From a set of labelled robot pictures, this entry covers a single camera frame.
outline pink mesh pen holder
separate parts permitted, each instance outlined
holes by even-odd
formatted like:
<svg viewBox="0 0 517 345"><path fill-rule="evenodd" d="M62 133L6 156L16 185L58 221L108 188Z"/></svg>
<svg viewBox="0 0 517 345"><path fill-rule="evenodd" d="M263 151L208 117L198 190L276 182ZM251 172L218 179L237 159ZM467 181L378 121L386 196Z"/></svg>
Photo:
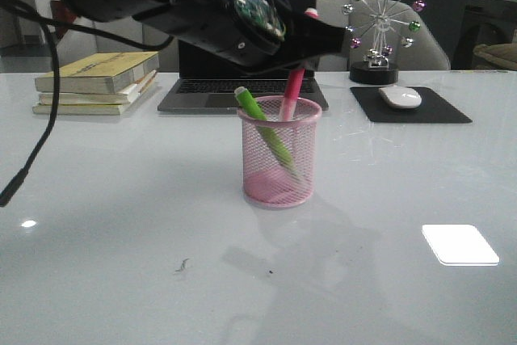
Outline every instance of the pink mesh pen holder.
<svg viewBox="0 0 517 345"><path fill-rule="evenodd" d="M242 119L244 193L268 208L296 206L313 194L316 124L322 109L298 99L292 120L279 121L282 98L256 99L268 121L237 110Z"/></svg>

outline black wire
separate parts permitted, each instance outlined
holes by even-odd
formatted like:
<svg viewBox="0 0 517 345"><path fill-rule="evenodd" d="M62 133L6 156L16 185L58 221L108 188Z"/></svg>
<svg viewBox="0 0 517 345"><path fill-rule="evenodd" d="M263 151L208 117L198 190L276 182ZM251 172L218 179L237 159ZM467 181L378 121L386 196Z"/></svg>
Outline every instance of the black wire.
<svg viewBox="0 0 517 345"><path fill-rule="evenodd" d="M9 5L4 6L2 3L10 2L13 3L11 8L8 8ZM160 44L142 44L141 42L136 42L135 40L130 40L128 38L124 38L123 36L118 36L116 34L112 34L110 32L105 32L103 30L99 30L97 28L87 27L87 26L80 26L78 24L73 23L67 23L62 22L55 19L49 19L41 16L37 13L36 10L34 10L31 6L29 6L27 3L22 2L21 0L0 0L0 6L3 8L6 8L9 12L16 14L24 19L31 20L33 22L39 23L40 25L44 23L48 26L54 26L54 27L66 27L70 30L75 30L77 32L84 32L86 34L92 34L95 36L102 36L103 38L108 38L109 40L116 40L117 42L120 42L122 44L127 44L129 46L133 46L134 48L140 48L142 50L152 50L152 51L160 51L164 48L166 48L170 42L173 41L174 37L170 36L165 41L163 41ZM30 7L30 10L20 10L19 8L16 8L16 6L19 7Z"/></svg>
<svg viewBox="0 0 517 345"><path fill-rule="evenodd" d="M123 36L118 36L116 34L111 34L110 32L104 32L102 30L98 30L96 28L79 26L73 23L59 22L54 19L48 19L41 16L33 7L28 5L21 0L0 0L0 7L9 11L11 14L19 16L24 19L28 19L34 21L40 25L41 30L44 33L44 37L47 40L47 45L50 50L50 57L52 60L52 68L53 68L53 99L52 106L50 109L50 114L48 117L47 127L45 128L41 138L37 141L34 149L29 154L25 165L22 169L16 174L11 181L6 185L3 189L2 193L0 193L0 207L6 206L11 200L12 196L16 193L16 191L21 187L25 177L27 176L29 169L31 168L32 163L35 161L37 154L40 152L43 144L47 141L50 136L50 132L53 130L54 124L56 123L57 118L57 109L59 107L59 92L61 89L61 75L59 69L59 57L57 55L57 46L54 42L52 33L48 29L48 26L56 26L56 27L67 27L70 30L76 30L79 32L85 32L88 34L94 34L97 36L102 36L104 38L108 38L110 40L116 40L123 44L131 45L135 48L141 48L144 50L156 50L159 51L172 42L174 37L169 37L161 44L149 45L142 44L140 42L136 42L133 40L129 40L124 38Z"/></svg>

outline glossy table surface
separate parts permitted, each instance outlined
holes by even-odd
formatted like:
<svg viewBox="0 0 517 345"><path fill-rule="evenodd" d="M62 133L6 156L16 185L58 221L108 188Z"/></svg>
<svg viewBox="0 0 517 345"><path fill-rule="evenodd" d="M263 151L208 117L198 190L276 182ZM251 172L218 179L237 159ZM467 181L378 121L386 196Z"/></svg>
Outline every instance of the glossy table surface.
<svg viewBox="0 0 517 345"><path fill-rule="evenodd" d="M46 125L34 74L0 74L0 183ZM373 124L317 74L315 193L242 194L237 116L156 106L60 116L0 208L0 344L517 343L517 73L401 72L471 124ZM32 227L22 227L34 221ZM423 225L474 225L495 266L444 266Z"/></svg>

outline pink marker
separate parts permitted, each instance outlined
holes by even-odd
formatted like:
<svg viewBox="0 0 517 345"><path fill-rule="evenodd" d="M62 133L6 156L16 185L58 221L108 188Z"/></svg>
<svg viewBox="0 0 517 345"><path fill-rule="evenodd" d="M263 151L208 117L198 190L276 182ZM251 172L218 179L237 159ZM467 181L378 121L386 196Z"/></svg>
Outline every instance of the pink marker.
<svg viewBox="0 0 517 345"><path fill-rule="evenodd" d="M308 8L305 14L317 19L317 10ZM301 67L293 69L289 72L288 84L285 87L284 98L280 106L280 119L282 121L290 121L296 109L296 101L300 95L301 83L304 80L305 68Z"/></svg>

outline book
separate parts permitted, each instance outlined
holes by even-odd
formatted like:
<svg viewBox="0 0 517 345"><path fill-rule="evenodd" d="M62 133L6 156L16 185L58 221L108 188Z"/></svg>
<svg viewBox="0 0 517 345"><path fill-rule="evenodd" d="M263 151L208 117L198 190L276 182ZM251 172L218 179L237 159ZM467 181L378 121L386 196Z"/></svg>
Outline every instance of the book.
<svg viewBox="0 0 517 345"><path fill-rule="evenodd" d="M71 93L63 92L59 94L60 105L70 104L130 104L133 103L142 91L156 75L157 70L152 70L140 80L133 82L124 89L114 94L96 94L96 93ZM39 104L50 105L53 101L52 92L40 92Z"/></svg>
<svg viewBox="0 0 517 345"><path fill-rule="evenodd" d="M159 67L158 52L96 53L60 68L61 92L115 94ZM53 91L53 72L35 78L36 90Z"/></svg>
<svg viewBox="0 0 517 345"><path fill-rule="evenodd" d="M149 73L138 84L136 98L131 103L72 103L59 104L57 107L58 115L120 115L131 107L152 85L156 72ZM50 104L36 103L32 111L36 114L48 115L52 109Z"/></svg>

